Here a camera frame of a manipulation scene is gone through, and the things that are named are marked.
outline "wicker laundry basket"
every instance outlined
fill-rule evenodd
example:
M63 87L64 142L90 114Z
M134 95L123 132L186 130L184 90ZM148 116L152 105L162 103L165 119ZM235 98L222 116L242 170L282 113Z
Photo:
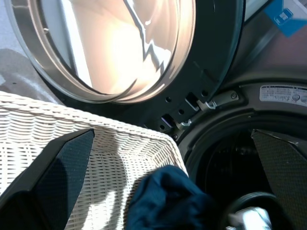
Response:
M89 127L95 139L68 230L123 229L129 197L142 177L168 164L185 171L167 135L0 92L0 194L50 140Z

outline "hole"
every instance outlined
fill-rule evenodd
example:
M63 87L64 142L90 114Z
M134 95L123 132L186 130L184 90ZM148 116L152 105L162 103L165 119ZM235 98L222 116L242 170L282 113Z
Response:
M203 97L206 97L206 96L208 96L208 92L205 91L205 90L203 90L203 91L201 91L201 95L202 95Z
M170 97L166 97L165 101L169 103L169 102L172 102L172 99Z

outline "blue towel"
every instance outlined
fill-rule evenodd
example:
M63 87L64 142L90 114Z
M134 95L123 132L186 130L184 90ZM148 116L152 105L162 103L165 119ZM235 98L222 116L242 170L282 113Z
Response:
M126 230L211 230L216 219L213 200L181 169L166 166L141 181Z

